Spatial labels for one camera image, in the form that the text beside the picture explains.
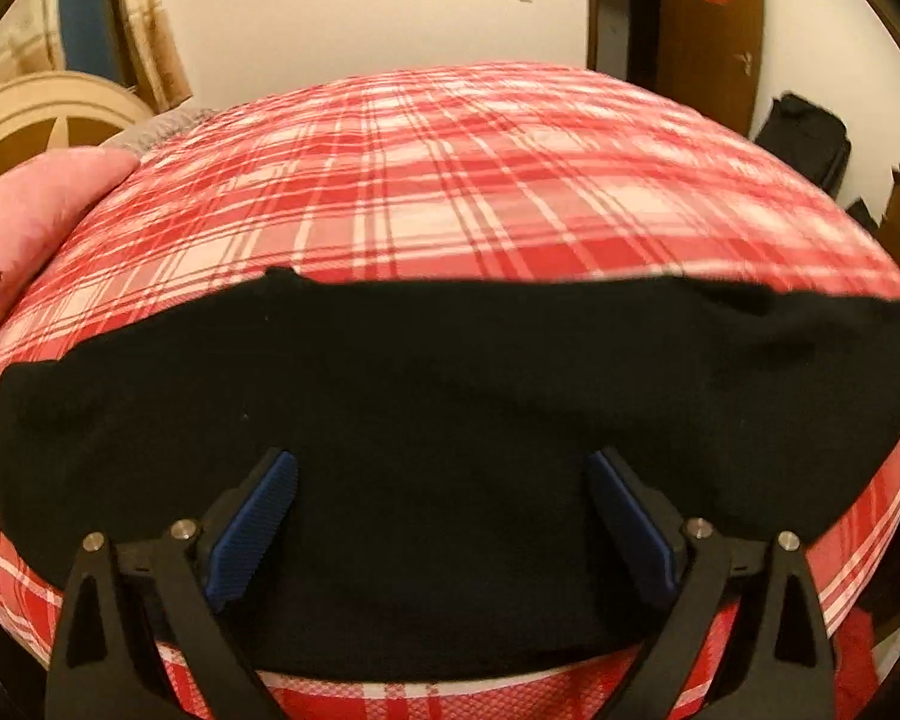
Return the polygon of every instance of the black bag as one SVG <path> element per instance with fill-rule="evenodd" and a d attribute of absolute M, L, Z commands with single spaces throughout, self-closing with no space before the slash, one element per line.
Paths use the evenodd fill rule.
<path fill-rule="evenodd" d="M 773 101 L 756 145 L 770 151 L 826 194 L 836 197 L 850 162 L 847 126 L 802 97 L 787 93 Z"/>

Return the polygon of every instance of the wooden headboard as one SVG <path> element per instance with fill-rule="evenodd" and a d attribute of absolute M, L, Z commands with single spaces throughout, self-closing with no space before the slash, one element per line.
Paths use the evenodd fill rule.
<path fill-rule="evenodd" d="M 49 148 L 96 146 L 154 113 L 96 76 L 50 71 L 0 86 L 0 175 Z"/>

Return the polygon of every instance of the door handle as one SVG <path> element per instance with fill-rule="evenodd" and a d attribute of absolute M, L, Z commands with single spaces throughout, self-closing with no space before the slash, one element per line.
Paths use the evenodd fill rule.
<path fill-rule="evenodd" d="M 747 78 L 754 74 L 754 55 L 752 53 L 735 53 L 733 58 L 739 59 L 744 63 L 744 72 L 746 73 Z"/>

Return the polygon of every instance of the metal bolt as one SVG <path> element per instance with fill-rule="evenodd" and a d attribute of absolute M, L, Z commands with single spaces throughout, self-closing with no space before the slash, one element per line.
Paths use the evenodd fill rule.
<path fill-rule="evenodd" d="M 170 525 L 170 535 L 178 541 L 189 541 L 197 536 L 197 523 L 192 519 L 178 519 L 173 525 Z"/>
<path fill-rule="evenodd" d="M 103 536 L 103 533 L 90 533 L 83 540 L 83 549 L 87 552 L 100 552 L 103 544 L 106 544 L 106 536 Z"/>
<path fill-rule="evenodd" d="M 687 533 L 693 538 L 710 538 L 713 536 L 713 526 L 702 517 L 694 517 L 687 520 Z"/>
<path fill-rule="evenodd" d="M 800 548 L 800 539 L 796 533 L 784 531 L 776 537 L 776 543 L 783 547 L 787 552 L 797 552 Z"/>

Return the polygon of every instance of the blue textured pad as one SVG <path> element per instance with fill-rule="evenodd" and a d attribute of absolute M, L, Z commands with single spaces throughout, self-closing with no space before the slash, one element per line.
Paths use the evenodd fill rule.
<path fill-rule="evenodd" d="M 677 556 L 653 512 L 644 508 L 631 488 L 631 484 L 639 485 L 639 480 L 634 476 L 628 483 L 602 452 L 587 459 L 586 480 L 597 513 L 626 562 L 640 598 L 667 610 L 679 594 Z"/>
<path fill-rule="evenodd" d="M 215 613 L 247 591 L 250 579 L 296 498 L 298 478 L 296 458 L 289 452 L 281 452 L 213 545 L 203 590 Z"/>

